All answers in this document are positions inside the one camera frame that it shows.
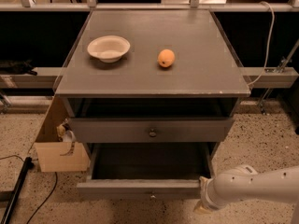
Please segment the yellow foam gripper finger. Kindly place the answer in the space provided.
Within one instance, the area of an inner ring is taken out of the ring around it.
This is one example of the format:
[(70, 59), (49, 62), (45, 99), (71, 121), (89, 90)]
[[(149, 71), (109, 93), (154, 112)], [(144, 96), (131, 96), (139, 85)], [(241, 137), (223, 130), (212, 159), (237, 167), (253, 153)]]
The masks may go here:
[(201, 201), (199, 201), (195, 205), (195, 207), (193, 208), (193, 212), (197, 215), (205, 215), (205, 214), (210, 214), (211, 213), (211, 211), (208, 208), (204, 207), (204, 205), (202, 204)]

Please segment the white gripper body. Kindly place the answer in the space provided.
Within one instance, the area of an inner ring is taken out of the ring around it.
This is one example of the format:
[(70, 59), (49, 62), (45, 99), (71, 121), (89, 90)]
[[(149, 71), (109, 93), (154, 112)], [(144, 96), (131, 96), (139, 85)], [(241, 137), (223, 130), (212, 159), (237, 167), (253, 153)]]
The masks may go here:
[(212, 178), (200, 177), (201, 206), (207, 211), (218, 211), (224, 207), (224, 200), (216, 192)]

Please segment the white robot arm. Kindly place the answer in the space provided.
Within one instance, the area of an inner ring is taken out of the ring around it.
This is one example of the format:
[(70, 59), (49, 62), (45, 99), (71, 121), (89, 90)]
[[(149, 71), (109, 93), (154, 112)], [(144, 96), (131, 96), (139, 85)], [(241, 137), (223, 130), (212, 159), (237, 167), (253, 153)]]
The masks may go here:
[(201, 199), (193, 212), (210, 214), (229, 203), (257, 199), (294, 203), (291, 224), (299, 224), (299, 166), (258, 173), (250, 165), (239, 165), (213, 178), (200, 177)]

